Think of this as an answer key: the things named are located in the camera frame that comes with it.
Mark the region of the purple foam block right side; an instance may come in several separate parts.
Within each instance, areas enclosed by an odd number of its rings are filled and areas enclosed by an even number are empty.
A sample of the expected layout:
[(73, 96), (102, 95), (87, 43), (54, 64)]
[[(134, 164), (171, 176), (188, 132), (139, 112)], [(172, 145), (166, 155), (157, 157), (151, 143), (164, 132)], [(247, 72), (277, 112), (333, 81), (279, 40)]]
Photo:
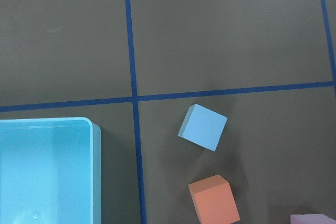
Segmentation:
[(324, 214), (290, 215), (291, 224), (335, 224), (335, 220)]

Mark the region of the light blue block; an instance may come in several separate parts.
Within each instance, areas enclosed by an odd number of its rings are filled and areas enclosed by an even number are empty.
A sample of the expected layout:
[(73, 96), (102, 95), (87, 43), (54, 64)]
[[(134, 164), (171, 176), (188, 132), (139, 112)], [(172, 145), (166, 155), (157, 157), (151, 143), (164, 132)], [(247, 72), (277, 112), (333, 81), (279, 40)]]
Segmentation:
[(199, 104), (189, 107), (178, 136), (216, 151), (228, 118)]

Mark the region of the cyan plastic bin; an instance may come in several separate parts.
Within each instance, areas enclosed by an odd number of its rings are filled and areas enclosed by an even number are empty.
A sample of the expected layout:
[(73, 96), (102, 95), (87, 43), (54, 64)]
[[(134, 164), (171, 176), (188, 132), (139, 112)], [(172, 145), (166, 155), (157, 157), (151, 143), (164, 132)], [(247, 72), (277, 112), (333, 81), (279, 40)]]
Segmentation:
[(101, 223), (101, 130), (88, 118), (1, 120), (1, 223)]

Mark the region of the orange foam block right side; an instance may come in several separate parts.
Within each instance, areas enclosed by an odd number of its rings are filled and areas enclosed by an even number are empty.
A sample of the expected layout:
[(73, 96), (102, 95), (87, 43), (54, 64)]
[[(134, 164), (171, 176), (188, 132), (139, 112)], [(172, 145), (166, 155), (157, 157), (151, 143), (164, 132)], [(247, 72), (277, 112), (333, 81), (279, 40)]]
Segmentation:
[(220, 175), (188, 184), (197, 217), (202, 224), (240, 221), (229, 182)]

